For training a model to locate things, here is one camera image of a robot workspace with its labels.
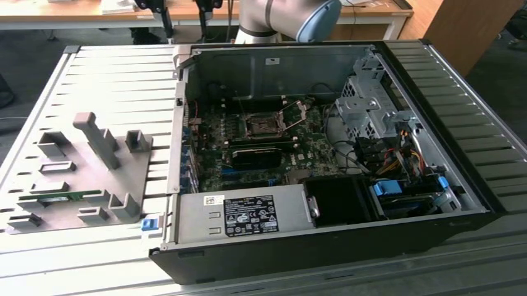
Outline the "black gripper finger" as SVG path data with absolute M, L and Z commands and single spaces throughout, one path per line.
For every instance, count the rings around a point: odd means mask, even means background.
M 201 41 L 207 40 L 207 21 L 212 18 L 214 10 L 222 8 L 223 0 L 195 0 L 199 10 L 199 25 L 201 29 Z
M 153 15 L 159 15 L 163 23 L 164 34 L 169 44 L 173 43 L 173 24 L 169 16 L 169 9 L 165 0 L 135 0 L 141 10 L 151 10 Z

